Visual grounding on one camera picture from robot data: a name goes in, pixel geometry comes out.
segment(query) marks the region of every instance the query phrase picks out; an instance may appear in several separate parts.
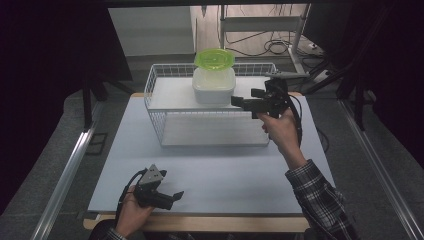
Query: human hand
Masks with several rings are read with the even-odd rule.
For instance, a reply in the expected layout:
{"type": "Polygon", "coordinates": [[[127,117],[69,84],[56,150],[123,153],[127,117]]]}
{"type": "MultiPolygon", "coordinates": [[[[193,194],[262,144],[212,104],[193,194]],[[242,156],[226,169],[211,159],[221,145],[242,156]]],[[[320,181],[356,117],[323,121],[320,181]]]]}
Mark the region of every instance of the human hand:
{"type": "Polygon", "coordinates": [[[289,169],[296,169],[306,164],[300,150],[296,131],[296,121],[290,108],[281,113],[280,118],[273,118],[267,113],[257,113],[264,122],[262,129],[269,133],[278,150],[286,159],[289,169]]]}
{"type": "Polygon", "coordinates": [[[129,235],[140,229],[147,221],[154,207],[140,207],[134,197],[134,188],[131,186],[124,198],[119,220],[116,225],[116,232],[127,238],[129,235]]]}

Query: plastic lid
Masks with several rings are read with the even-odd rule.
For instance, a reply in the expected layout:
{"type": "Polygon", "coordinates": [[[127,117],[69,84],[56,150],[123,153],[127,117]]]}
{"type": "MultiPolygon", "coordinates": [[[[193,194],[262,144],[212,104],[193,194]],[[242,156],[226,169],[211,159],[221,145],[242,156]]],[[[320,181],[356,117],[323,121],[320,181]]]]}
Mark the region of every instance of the plastic lid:
{"type": "Polygon", "coordinates": [[[234,55],[220,48],[206,49],[197,53],[194,64],[211,71],[225,70],[234,65],[234,55]]]}

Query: white wall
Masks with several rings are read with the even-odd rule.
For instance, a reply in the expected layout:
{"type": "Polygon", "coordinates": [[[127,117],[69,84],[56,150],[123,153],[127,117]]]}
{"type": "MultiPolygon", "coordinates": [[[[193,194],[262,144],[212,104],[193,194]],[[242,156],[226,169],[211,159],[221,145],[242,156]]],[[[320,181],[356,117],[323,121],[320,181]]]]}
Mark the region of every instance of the white wall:
{"type": "Polygon", "coordinates": [[[125,56],[194,53],[190,7],[110,8],[125,56]]]}

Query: white plastic box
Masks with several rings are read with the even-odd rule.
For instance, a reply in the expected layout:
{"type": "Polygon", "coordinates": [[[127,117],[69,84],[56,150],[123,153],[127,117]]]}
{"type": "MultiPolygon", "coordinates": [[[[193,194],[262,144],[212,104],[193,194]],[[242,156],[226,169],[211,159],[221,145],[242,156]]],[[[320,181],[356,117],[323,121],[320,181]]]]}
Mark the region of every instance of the white plastic box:
{"type": "Polygon", "coordinates": [[[221,71],[197,68],[192,85],[198,103],[229,104],[236,87],[236,75],[233,68],[221,71]]]}

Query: white wire basket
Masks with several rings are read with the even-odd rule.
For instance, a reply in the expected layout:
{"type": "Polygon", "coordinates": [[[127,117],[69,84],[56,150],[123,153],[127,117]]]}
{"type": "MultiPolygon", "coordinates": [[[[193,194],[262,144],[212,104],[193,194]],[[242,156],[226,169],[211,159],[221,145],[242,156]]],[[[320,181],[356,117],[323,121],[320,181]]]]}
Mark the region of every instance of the white wire basket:
{"type": "MultiPolygon", "coordinates": [[[[195,100],[192,77],[196,66],[154,64],[144,102],[162,146],[266,146],[262,122],[231,105],[201,105],[195,100]]],[[[235,96],[251,98],[250,89],[264,89],[273,63],[236,63],[235,96]]]]}

